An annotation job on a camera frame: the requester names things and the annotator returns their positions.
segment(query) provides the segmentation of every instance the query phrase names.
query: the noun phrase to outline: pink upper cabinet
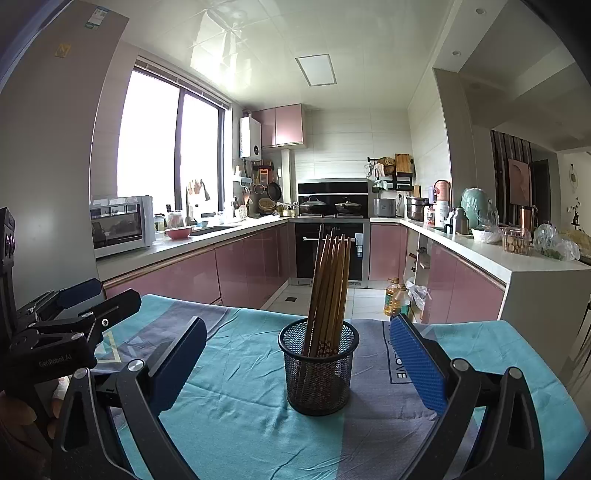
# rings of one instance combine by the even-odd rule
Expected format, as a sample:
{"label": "pink upper cabinet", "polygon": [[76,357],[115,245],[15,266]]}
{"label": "pink upper cabinet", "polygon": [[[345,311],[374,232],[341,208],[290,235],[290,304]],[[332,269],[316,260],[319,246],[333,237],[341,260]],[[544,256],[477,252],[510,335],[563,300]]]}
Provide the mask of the pink upper cabinet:
{"label": "pink upper cabinet", "polygon": [[275,108],[275,145],[304,142],[301,105],[279,106]]}
{"label": "pink upper cabinet", "polygon": [[253,112],[252,117],[261,124],[261,146],[274,147],[275,141],[275,109]]}

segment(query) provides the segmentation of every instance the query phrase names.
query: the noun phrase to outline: bottle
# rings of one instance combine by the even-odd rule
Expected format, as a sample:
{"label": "bottle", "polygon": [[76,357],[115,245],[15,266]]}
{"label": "bottle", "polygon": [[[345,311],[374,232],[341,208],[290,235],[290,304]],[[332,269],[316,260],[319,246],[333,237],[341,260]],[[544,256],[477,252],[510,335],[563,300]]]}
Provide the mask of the bottle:
{"label": "bottle", "polygon": [[398,277],[389,278],[390,285],[386,288],[386,296],[384,298],[384,314],[390,316],[392,313],[392,299],[398,291]]}
{"label": "bottle", "polygon": [[392,315],[403,313],[408,316],[410,310],[410,295],[404,283],[398,286],[398,289],[392,298]]}

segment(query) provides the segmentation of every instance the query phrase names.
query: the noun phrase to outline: teal tablecloth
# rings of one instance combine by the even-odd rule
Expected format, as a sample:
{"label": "teal tablecloth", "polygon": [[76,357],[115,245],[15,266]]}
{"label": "teal tablecloth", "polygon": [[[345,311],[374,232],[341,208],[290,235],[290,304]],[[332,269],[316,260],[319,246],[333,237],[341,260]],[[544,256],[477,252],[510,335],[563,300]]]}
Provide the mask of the teal tablecloth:
{"label": "teal tablecloth", "polygon": [[[147,358],[196,316],[209,340],[175,405],[160,419],[202,480],[396,479],[434,424],[404,366],[387,341],[389,324],[354,320],[351,398],[330,416],[307,417],[285,399],[279,331],[298,319],[147,295],[140,311],[110,330],[97,356],[102,371]],[[449,357],[483,371],[521,368],[532,391],[544,444],[546,479],[554,480],[586,435],[568,393],[540,357],[505,322],[418,326]],[[449,472],[454,478],[469,453],[482,412],[476,412]],[[140,478],[150,475],[129,429],[119,434]]]}

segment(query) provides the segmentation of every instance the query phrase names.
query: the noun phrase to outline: mint green appliance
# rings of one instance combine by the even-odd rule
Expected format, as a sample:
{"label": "mint green appliance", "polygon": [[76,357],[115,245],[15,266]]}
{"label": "mint green appliance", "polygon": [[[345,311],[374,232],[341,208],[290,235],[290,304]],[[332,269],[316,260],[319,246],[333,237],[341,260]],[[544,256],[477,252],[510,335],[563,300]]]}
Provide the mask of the mint green appliance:
{"label": "mint green appliance", "polygon": [[466,189],[462,193],[462,208],[468,217],[468,228],[475,228],[483,223],[494,223],[495,208],[486,192],[482,189]]}

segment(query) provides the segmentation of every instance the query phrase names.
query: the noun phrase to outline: glass jar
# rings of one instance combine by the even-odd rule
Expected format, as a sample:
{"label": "glass jar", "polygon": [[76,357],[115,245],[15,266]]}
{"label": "glass jar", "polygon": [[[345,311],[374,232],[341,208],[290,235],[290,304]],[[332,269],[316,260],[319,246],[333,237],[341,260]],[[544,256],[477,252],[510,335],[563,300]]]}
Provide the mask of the glass jar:
{"label": "glass jar", "polygon": [[503,228],[503,250],[512,254],[529,255],[531,235],[521,228]]}

